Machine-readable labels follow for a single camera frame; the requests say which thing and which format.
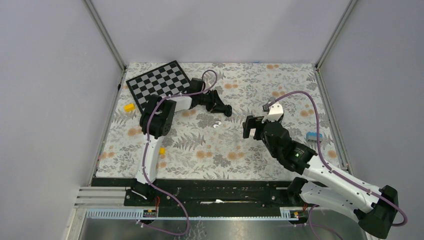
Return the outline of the black earbud charging case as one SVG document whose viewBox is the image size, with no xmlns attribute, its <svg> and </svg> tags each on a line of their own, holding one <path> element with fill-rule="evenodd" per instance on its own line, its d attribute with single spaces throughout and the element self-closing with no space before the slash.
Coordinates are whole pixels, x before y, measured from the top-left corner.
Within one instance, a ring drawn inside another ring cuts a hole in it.
<svg viewBox="0 0 424 240">
<path fill-rule="evenodd" d="M 224 115 L 226 116 L 226 117 L 231 117 L 232 116 L 232 114 L 233 114 L 233 108 L 232 108 L 232 106 L 231 105 L 225 105 L 225 107 L 224 107 Z"/>
</svg>

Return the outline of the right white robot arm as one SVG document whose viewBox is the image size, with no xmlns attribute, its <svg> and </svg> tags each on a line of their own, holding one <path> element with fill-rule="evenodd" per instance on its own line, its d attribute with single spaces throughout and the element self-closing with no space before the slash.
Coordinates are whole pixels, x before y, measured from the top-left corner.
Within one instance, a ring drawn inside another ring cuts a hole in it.
<svg viewBox="0 0 424 240">
<path fill-rule="evenodd" d="M 299 174 L 287 188 L 291 205 L 319 205 L 349 217 L 376 238 L 388 237 L 399 206 L 395 188 L 372 185 L 322 161 L 315 150 L 293 140 L 278 121 L 249 115 L 242 126 L 243 138 L 255 130 L 253 139 L 261 140 L 285 169 Z"/>
</svg>

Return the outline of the yellow block near arm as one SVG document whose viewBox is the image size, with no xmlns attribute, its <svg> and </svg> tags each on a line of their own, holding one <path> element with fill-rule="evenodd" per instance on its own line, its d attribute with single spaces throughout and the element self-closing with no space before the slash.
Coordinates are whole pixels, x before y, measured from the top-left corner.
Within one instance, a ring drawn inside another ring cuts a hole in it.
<svg viewBox="0 0 424 240">
<path fill-rule="evenodd" d="M 159 149 L 159 154 L 160 155 L 164 155 L 166 153 L 166 149 L 164 148 L 164 147 L 161 147 L 160 149 Z"/>
</svg>

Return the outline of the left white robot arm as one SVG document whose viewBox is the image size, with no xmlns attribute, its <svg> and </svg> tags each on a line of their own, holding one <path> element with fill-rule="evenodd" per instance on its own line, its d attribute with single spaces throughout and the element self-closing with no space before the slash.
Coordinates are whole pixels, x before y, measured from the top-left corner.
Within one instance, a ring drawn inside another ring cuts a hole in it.
<svg viewBox="0 0 424 240">
<path fill-rule="evenodd" d="M 207 112 L 230 117 L 233 108 L 221 100 L 216 90 L 207 88 L 206 82 L 201 78 L 192 78 L 188 87 L 176 93 L 151 93 L 145 99 L 139 121 L 144 137 L 143 154 L 135 174 L 135 180 L 141 187 L 136 187 L 135 197 L 142 205 L 148 206 L 155 200 L 155 192 L 149 187 L 157 178 L 156 164 L 160 148 L 172 128 L 175 113 L 200 105 Z"/>
</svg>

